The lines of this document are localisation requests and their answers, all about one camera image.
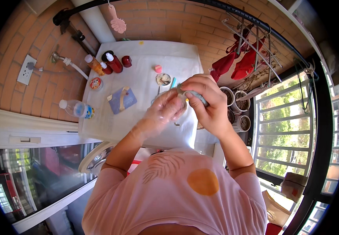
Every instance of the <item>white table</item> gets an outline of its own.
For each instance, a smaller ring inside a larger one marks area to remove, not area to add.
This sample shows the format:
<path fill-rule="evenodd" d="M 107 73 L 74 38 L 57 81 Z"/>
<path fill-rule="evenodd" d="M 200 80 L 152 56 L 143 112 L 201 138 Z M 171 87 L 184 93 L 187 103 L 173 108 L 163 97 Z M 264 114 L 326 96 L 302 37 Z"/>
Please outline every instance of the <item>white table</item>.
<path fill-rule="evenodd" d="M 91 91 L 89 86 L 91 79 L 98 76 L 91 70 L 83 102 L 95 109 L 95 116 L 88 120 L 79 120 L 78 133 L 83 138 L 117 143 L 129 133 L 143 117 L 158 93 L 157 73 L 153 70 L 155 65 L 160 64 L 163 73 L 167 73 L 172 78 L 176 77 L 177 83 L 185 81 L 194 74 L 203 73 L 195 45 L 167 41 L 109 42 L 101 44 L 96 59 L 101 61 L 101 55 L 107 50 L 112 50 L 120 60 L 123 56 L 129 55 L 132 66 L 124 68 L 119 74 L 102 76 L 103 87 L 99 91 Z M 132 89 L 137 103 L 114 115 L 107 96 L 124 86 Z M 169 87 L 161 87 L 160 92 L 168 90 Z M 161 148 L 194 147 L 197 118 L 189 105 L 177 124 L 180 126 L 169 123 L 160 136 L 147 139 L 144 145 Z"/>

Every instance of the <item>card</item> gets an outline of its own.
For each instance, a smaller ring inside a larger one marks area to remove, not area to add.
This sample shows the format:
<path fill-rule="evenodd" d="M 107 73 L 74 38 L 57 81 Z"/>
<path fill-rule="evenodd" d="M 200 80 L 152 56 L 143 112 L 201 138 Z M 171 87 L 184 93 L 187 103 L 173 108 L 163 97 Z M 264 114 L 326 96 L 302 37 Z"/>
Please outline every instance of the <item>card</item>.
<path fill-rule="evenodd" d="M 123 87 L 107 97 L 114 114 L 118 114 L 137 102 L 130 87 Z"/>

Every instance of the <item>person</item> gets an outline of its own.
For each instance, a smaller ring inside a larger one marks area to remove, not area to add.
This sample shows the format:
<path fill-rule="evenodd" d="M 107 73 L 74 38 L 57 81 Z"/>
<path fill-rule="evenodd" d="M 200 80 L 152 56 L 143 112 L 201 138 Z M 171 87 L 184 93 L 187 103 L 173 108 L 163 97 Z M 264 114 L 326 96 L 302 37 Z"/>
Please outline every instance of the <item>person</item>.
<path fill-rule="evenodd" d="M 85 234 L 264 234 L 266 207 L 247 147 L 227 118 L 227 96 L 210 75 L 182 83 L 197 119 L 222 146 L 229 173 L 191 148 L 155 153 L 127 177 L 143 141 L 160 134 L 183 112 L 175 89 L 157 98 L 144 118 L 116 145 L 88 200 Z"/>

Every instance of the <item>soil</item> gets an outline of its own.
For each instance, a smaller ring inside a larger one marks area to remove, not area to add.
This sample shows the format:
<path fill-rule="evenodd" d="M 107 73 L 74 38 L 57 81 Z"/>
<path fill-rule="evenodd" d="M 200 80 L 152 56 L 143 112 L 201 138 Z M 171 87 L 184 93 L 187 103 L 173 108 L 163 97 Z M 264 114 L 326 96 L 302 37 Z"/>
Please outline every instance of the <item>soil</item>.
<path fill-rule="evenodd" d="M 243 93 L 237 93 L 235 95 L 235 99 L 237 100 L 238 98 L 241 98 L 245 96 Z M 248 101 L 247 100 L 239 100 L 236 101 L 236 105 L 238 106 L 239 109 L 241 110 L 247 110 L 248 109 Z"/>
<path fill-rule="evenodd" d="M 250 128 L 250 121 L 246 117 L 240 119 L 240 126 L 242 130 L 248 130 Z"/>
<path fill-rule="evenodd" d="M 231 93 L 228 90 L 226 90 L 226 89 L 221 89 L 221 90 L 227 96 L 227 105 L 231 104 L 231 102 L 232 102 Z"/>
<path fill-rule="evenodd" d="M 233 122 L 235 121 L 235 115 L 233 114 L 231 110 L 227 111 L 227 117 L 230 123 L 233 124 Z"/>

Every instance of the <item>plastic water bottle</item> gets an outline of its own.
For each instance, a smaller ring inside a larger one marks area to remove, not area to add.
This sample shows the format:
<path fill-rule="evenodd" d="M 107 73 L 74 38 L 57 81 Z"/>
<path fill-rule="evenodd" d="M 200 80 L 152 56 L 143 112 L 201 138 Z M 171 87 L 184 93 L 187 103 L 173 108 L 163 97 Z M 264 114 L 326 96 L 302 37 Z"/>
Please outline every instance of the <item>plastic water bottle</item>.
<path fill-rule="evenodd" d="M 79 100 L 61 100 L 59 106 L 74 117 L 90 119 L 94 116 L 94 109 Z"/>

